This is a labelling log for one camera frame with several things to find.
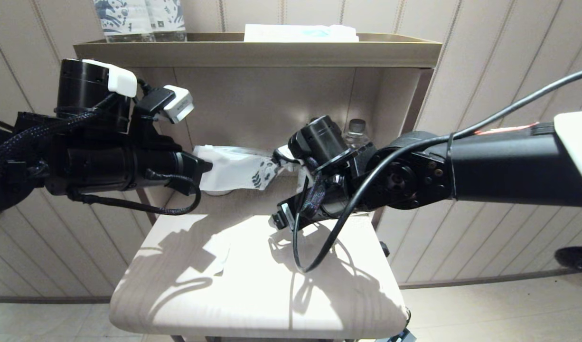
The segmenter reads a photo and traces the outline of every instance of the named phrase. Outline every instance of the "water bottle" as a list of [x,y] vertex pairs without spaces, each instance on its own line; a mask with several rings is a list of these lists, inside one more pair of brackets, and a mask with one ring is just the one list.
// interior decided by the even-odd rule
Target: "water bottle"
[[145,0],[156,41],[186,41],[180,0]]
[[93,0],[107,43],[156,41],[145,0]]
[[344,134],[344,141],[355,150],[367,145],[369,136],[367,136],[367,123],[365,123],[365,120],[350,120],[348,130]]

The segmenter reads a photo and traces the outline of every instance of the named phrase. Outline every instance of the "shelf top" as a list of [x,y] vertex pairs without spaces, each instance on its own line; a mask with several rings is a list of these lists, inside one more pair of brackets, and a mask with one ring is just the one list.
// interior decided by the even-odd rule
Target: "shelf top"
[[244,33],[187,33],[185,42],[74,45],[78,58],[119,67],[435,67],[441,43],[358,33],[358,43],[247,43]]

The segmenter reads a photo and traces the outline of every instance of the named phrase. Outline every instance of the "wall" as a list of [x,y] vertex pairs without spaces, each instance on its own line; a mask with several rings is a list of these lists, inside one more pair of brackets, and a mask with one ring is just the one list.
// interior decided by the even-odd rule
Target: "wall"
[[[91,3],[0,0],[1,120],[52,112],[59,60],[74,57],[72,44],[102,38]],[[343,23],[443,41],[417,123],[434,133],[475,123],[582,68],[582,0],[184,0],[183,8],[196,32]],[[504,125],[581,108],[582,81]],[[107,296],[149,229],[141,213],[36,190],[0,217],[0,296]],[[555,269],[556,248],[582,245],[582,209],[443,201],[387,209],[378,233],[401,283],[511,275]]]

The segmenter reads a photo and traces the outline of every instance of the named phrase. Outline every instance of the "wooden shelf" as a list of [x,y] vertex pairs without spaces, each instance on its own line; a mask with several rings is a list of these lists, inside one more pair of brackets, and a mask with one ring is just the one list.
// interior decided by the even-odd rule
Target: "wooden shelf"
[[120,67],[435,67],[441,43],[359,33],[358,43],[246,43],[243,33],[188,33],[187,42],[74,45],[78,58]]

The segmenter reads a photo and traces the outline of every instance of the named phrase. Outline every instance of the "floor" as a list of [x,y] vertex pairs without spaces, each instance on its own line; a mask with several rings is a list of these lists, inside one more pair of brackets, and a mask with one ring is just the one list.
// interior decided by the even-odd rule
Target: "floor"
[[[580,341],[582,274],[403,290],[419,342]],[[0,342],[171,342],[113,327],[106,304],[0,304]]]

